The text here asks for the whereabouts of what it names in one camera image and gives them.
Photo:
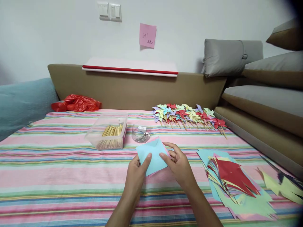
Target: stack of colored paper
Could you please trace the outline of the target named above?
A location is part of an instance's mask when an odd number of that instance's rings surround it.
[[[226,152],[199,149],[213,198],[240,220],[276,220],[272,198]]]
[[[210,157],[209,160],[207,176],[219,185],[226,194],[235,196],[244,193],[252,197],[260,195],[256,187],[243,173],[239,164],[218,155]]]

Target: striped blanket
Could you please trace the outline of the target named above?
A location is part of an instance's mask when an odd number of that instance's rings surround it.
[[[100,112],[128,112],[122,150],[97,151],[84,140]],[[151,138],[176,143],[186,154],[199,187],[224,226],[295,226],[300,206],[265,188],[257,172],[275,171],[233,132],[228,140],[218,131],[161,127],[150,111],[49,113],[0,142],[0,226],[104,226],[123,192],[129,161],[138,145],[131,138],[132,124],[152,128]],[[228,152],[274,199],[278,220],[243,222],[212,197],[197,149]],[[169,168],[146,178],[132,226],[195,226],[195,218],[182,189]]]

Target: teal cushion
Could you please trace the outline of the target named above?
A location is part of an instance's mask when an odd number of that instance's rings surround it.
[[[0,141],[43,119],[57,101],[51,78],[0,86]]]

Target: light switch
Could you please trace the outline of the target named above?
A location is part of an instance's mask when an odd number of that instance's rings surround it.
[[[97,2],[100,20],[110,20],[108,14],[108,2]]]
[[[115,6],[115,16],[120,17],[120,9],[118,6]]]
[[[121,6],[120,4],[110,3],[110,20],[116,22],[122,22]]]

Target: blue paper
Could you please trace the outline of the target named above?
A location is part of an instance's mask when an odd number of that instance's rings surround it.
[[[219,155],[220,157],[223,158],[229,158],[231,162],[237,163],[228,153],[222,152],[222,151],[214,151],[214,150],[208,150],[208,149],[198,149],[197,151],[198,155],[200,156],[202,162],[207,166],[209,163],[208,157],[213,157],[214,154]]]
[[[215,200],[217,200],[219,202],[222,202],[221,199],[220,199],[220,197],[219,197],[219,195],[218,195],[218,193],[217,193],[217,190],[216,190],[216,188],[214,186],[214,183],[210,179],[208,179],[208,182],[209,182],[209,186],[211,187],[212,197]]]
[[[138,146],[137,153],[138,153],[141,164],[143,164],[147,155],[149,153],[152,153],[151,163],[149,164],[149,166],[147,168],[146,176],[151,175],[152,173],[157,172],[157,171],[167,167],[167,164],[159,156],[160,153],[166,154],[164,145],[159,138],[152,142]]]

